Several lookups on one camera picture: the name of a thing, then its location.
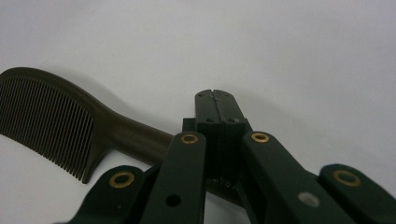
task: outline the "comb teeth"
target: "comb teeth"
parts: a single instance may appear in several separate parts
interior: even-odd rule
[[[30,77],[0,83],[0,134],[53,161],[81,180],[93,118],[73,98]]]

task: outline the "black bracket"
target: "black bracket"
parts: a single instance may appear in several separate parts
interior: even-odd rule
[[[225,91],[199,92],[165,160],[106,172],[68,223],[203,223],[205,181],[239,195],[254,224],[396,224],[396,200],[374,181],[340,164],[310,174],[271,134],[253,132]]]

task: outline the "white surface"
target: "white surface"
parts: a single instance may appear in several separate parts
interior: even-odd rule
[[[255,130],[307,170],[353,166],[396,196],[395,1],[0,2],[0,70],[64,77],[131,119],[169,133],[193,96],[233,94]],[[0,136],[0,223],[69,220],[89,185]],[[205,223],[248,223],[214,196]]]

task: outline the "white background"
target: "white background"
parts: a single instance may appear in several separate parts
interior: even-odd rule
[[[228,91],[308,171],[348,164],[396,196],[395,1],[2,0],[0,71],[16,66],[171,134],[196,92]],[[123,164],[148,168],[110,153],[82,185],[1,135],[0,223],[67,221]],[[248,218],[208,195],[205,223]]]

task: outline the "comb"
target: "comb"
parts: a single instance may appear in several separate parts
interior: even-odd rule
[[[0,76],[0,134],[83,183],[111,149],[154,164],[173,137],[117,114],[61,77],[25,67]]]

